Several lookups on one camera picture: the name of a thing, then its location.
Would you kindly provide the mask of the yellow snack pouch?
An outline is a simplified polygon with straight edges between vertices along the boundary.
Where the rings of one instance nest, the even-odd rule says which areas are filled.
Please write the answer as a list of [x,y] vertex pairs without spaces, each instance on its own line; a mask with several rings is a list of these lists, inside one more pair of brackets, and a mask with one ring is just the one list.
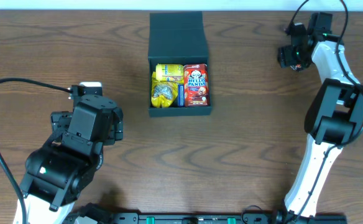
[[151,104],[155,108],[170,107],[178,96],[178,83],[158,81],[152,73]]

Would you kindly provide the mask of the yellow candy canister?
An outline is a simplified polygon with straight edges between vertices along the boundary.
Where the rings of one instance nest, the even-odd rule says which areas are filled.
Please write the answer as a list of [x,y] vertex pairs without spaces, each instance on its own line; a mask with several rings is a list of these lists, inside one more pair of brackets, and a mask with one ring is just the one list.
[[155,78],[163,82],[181,82],[183,81],[183,65],[157,64]]

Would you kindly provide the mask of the blue Eclipse mint tin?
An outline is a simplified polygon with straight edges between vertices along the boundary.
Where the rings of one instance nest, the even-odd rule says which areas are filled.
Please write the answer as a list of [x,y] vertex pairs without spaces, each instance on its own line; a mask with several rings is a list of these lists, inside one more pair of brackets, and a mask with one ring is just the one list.
[[184,107],[185,106],[185,92],[184,92],[184,85],[178,85],[178,96],[177,96],[177,106]]

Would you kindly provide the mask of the black gift box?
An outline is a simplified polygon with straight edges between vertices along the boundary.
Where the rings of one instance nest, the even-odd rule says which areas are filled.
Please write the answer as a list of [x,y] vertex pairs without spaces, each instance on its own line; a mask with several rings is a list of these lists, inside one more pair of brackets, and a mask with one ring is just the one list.
[[202,12],[152,12],[149,19],[149,116],[154,118],[210,115],[212,111],[210,73],[208,106],[178,107],[177,102],[174,102],[169,108],[155,108],[150,101],[151,76],[157,64],[205,63],[209,70],[209,51]]

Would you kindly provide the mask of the red Hello Panda box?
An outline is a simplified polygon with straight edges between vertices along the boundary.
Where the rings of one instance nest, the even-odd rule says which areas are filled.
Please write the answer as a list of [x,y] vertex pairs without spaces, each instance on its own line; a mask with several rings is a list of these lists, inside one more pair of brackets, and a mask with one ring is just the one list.
[[185,106],[209,106],[207,64],[185,65],[183,69]]

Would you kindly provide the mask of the black Mars candy bar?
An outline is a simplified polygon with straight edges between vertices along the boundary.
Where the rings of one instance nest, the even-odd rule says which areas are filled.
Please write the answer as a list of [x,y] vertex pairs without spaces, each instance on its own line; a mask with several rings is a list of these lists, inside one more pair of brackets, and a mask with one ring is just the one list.
[[290,67],[292,70],[294,70],[296,72],[300,72],[305,69],[301,64],[291,65]]

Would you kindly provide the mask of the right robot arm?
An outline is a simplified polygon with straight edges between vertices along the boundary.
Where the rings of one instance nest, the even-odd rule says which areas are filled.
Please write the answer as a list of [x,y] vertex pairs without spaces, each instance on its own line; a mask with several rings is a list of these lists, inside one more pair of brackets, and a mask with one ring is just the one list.
[[274,223],[342,223],[344,217],[317,216],[316,205],[329,171],[343,148],[363,132],[363,85],[344,55],[340,35],[331,31],[332,14],[316,12],[309,24],[291,22],[291,44],[278,49],[282,68],[300,72],[315,65],[321,86],[304,123],[306,149],[297,177]]

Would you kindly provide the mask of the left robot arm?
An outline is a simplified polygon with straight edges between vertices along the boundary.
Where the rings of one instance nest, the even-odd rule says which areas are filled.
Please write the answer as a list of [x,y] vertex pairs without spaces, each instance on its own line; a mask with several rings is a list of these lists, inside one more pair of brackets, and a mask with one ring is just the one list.
[[50,115],[52,134],[30,154],[14,223],[62,223],[104,162],[104,146],[123,139],[123,112],[109,98],[83,95],[72,111]]

